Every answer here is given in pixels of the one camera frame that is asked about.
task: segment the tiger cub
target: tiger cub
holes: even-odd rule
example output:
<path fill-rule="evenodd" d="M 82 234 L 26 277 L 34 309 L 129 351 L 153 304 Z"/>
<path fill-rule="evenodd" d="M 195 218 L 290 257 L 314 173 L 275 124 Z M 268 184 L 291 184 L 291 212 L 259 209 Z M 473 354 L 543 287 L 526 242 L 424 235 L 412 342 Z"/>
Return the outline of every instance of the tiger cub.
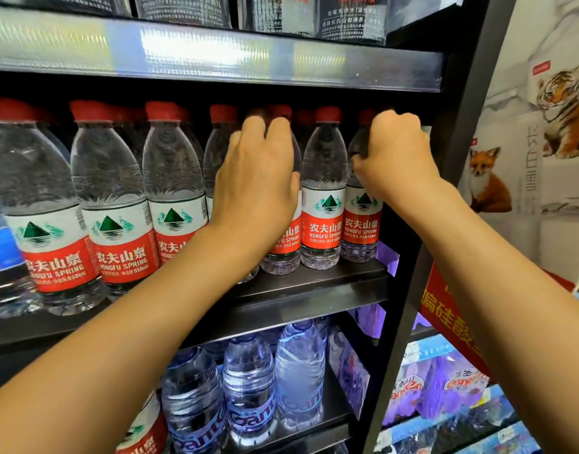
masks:
<path fill-rule="evenodd" d="M 579 156 L 579 65 L 540 80 L 538 106 L 547 122 L 544 156 Z"/>

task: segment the forearm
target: forearm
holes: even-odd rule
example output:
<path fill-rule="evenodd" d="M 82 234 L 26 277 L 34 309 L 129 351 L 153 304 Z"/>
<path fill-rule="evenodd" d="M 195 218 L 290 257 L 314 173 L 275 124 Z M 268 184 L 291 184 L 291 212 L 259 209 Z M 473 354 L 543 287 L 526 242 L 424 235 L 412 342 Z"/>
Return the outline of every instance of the forearm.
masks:
<path fill-rule="evenodd" d="M 228 238 L 205 227 L 1 388 L 0 452 L 111 452 L 187 333 L 244 275 Z"/>
<path fill-rule="evenodd" d="M 449 183 L 424 197 L 400 205 L 403 216 L 432 252 L 494 377 L 546 449 L 579 451 L 579 303 Z"/>

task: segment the fox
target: fox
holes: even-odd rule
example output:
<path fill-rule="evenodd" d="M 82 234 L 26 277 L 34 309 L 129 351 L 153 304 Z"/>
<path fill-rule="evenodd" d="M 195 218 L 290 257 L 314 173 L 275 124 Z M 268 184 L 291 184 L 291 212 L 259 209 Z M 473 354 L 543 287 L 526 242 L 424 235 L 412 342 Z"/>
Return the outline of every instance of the fox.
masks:
<path fill-rule="evenodd" d="M 470 208 L 476 213 L 507 213 L 512 210 L 512 196 L 504 182 L 492 170 L 501 148 L 487 151 L 470 149 Z"/>

